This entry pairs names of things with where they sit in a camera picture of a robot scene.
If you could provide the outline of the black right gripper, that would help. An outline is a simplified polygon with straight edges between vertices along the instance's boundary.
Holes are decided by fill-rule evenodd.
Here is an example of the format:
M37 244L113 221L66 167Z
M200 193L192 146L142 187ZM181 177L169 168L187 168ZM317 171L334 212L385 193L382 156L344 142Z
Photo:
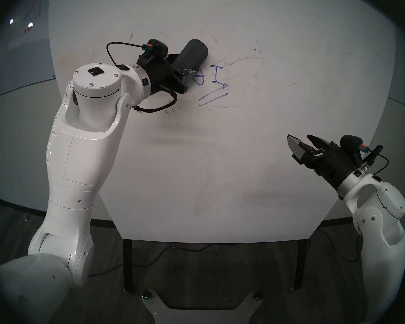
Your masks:
M325 139L307 135L312 146L300 139L288 135L288 147L292 158L321 176L334 190L362 165L361 152L358 149L346 150L331 146Z

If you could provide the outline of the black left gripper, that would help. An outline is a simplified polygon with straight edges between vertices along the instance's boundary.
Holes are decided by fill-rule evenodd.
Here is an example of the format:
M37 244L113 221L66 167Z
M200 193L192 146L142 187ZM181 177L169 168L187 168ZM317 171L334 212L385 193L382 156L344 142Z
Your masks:
M198 75L198 70L189 69L187 63L182 63L184 56L168 54L165 58L155 57L149 53L139 56L137 64L144 69L151 84L151 93L161 91L160 86L184 94L188 91L191 80Z

